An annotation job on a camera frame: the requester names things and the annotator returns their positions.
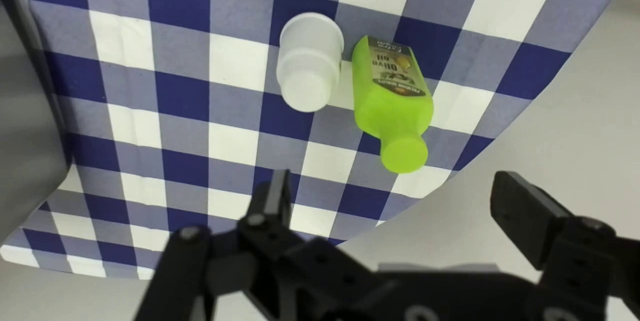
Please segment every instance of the plastic cup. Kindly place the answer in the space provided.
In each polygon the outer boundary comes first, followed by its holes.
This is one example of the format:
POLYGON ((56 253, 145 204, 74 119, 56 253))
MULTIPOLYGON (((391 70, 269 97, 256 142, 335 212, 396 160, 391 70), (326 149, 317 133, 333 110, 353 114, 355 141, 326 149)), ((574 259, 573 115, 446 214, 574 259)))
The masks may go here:
POLYGON ((284 101, 300 112, 322 109, 340 78, 340 27, 320 13, 301 13, 284 25, 279 43, 276 78, 284 101))

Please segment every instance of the gray surface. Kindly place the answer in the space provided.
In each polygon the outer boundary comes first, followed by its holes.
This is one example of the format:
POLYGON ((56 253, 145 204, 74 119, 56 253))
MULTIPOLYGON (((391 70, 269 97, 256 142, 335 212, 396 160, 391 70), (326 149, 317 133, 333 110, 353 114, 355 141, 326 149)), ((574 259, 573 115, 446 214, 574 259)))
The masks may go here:
MULTIPOLYGON (((576 214, 640 239, 640 0, 614 0, 556 80, 454 179, 407 212, 345 243, 370 267, 491 263, 531 280, 538 274, 489 216, 494 171, 515 170, 576 214)), ((98 279, 0 262, 2 319, 131 319, 146 282, 98 279)), ((621 302, 609 319, 630 321, 621 302)), ((260 320, 239 296, 218 320, 260 320)))
POLYGON ((0 3, 0 243, 66 175, 51 105, 0 3))

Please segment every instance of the olive oil label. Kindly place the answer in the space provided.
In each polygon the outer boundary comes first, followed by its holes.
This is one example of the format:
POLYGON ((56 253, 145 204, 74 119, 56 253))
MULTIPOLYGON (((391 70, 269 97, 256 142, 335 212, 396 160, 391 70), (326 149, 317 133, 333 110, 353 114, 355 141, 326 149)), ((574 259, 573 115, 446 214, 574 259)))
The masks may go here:
POLYGON ((425 80, 411 56, 409 46, 368 37, 373 82, 400 96, 424 96, 425 80))

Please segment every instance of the blue and white checkered cloth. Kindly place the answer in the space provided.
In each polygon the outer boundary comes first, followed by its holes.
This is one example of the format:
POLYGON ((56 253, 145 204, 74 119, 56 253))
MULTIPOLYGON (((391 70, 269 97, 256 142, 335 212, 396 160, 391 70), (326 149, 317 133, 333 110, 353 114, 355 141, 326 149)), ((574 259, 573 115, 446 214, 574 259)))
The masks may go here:
POLYGON ((374 228, 487 147, 555 77, 610 0, 19 0, 39 29, 75 164, 0 248, 10 262, 149 278, 170 232, 222 232, 291 169, 291 228, 334 243, 374 228), (340 90, 298 113, 275 80, 302 12, 345 36, 340 90), (426 165, 386 171, 354 122, 351 52, 413 48, 433 94, 426 165))

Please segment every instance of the green bottle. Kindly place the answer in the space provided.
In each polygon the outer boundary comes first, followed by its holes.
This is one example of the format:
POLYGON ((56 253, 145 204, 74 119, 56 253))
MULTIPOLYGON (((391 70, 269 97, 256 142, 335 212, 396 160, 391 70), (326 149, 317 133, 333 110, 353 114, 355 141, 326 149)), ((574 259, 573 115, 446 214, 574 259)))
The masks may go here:
POLYGON ((381 141, 382 164, 411 173, 427 161, 421 135, 434 116, 434 100, 409 46, 364 36, 352 55, 356 123, 381 141))

